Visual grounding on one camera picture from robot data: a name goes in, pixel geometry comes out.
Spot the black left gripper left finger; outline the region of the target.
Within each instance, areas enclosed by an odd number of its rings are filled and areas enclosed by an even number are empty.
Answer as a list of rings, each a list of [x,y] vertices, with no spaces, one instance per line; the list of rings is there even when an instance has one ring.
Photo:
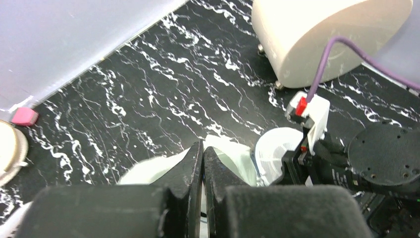
[[[197,238],[203,142],[145,185],[50,186],[27,210],[17,238]]]

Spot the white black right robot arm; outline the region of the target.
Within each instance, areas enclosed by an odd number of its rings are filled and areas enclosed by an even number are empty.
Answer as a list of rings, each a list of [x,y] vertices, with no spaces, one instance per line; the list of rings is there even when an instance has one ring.
[[[347,145],[326,133],[309,151],[309,133],[282,158],[275,185],[330,184],[351,191],[376,238],[420,235],[420,132],[374,123]]]

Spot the beige round mesh laundry bag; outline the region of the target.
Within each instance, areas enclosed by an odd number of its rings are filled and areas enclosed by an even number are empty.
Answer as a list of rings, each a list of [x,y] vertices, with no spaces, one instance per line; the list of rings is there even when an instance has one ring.
[[[28,153],[28,140],[25,135],[8,122],[0,121],[0,186],[10,182],[21,170],[28,166],[25,162]]]

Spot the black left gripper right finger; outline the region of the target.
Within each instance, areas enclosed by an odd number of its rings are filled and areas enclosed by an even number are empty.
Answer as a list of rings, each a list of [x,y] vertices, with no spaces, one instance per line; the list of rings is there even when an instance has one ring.
[[[333,185],[253,187],[204,151],[211,238],[369,238],[358,204]]]

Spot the pink small block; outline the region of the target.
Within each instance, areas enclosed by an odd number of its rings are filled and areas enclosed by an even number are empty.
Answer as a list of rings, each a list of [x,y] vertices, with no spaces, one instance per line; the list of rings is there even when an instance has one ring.
[[[18,126],[32,126],[36,123],[38,118],[38,112],[31,108],[20,107],[16,110],[10,121]]]

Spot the cream cylindrical drum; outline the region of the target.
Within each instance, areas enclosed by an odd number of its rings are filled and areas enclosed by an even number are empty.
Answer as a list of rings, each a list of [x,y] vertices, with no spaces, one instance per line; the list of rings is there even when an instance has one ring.
[[[312,84],[332,38],[345,37],[373,56],[412,8],[411,0],[256,0],[252,27],[278,83],[303,88]]]

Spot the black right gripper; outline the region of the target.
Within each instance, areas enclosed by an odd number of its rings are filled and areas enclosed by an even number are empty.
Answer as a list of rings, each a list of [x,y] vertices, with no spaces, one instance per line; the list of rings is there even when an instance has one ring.
[[[350,191],[361,190],[361,177],[352,173],[345,146],[332,138],[315,143],[315,155],[309,152],[306,138],[287,149],[282,158],[281,185],[305,185],[310,179],[313,185],[330,184]]]

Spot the white bra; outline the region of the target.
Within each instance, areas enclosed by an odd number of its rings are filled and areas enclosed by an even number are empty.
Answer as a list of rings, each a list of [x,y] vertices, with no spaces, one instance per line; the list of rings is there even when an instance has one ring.
[[[203,145],[204,149],[213,147],[221,162],[245,183],[252,186],[257,184],[257,172],[251,159],[250,147],[214,135],[208,135],[203,141]],[[153,183],[178,164],[188,151],[186,149],[170,157],[156,156],[142,160],[132,166],[117,184]],[[2,238],[15,237],[15,233],[31,205],[32,202],[22,205],[0,226]]]

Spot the white cylindrical mesh laundry bag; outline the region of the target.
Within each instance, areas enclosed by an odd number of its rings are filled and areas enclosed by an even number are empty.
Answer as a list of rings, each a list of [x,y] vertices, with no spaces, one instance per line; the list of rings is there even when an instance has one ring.
[[[283,156],[295,151],[302,139],[303,133],[290,127],[270,129],[258,139],[253,161],[259,186],[268,186],[283,176]]]

